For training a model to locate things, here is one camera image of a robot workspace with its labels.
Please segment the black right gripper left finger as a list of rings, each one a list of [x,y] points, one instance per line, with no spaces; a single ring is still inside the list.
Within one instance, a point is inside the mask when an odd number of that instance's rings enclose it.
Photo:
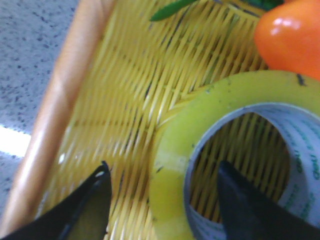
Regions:
[[[112,198],[110,169],[101,165],[68,197],[6,240],[102,240]]]

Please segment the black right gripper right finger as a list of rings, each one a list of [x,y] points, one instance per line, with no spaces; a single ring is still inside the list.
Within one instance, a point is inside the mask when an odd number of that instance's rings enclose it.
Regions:
[[[318,240],[320,230],[267,198],[228,161],[217,174],[220,215],[228,240]]]

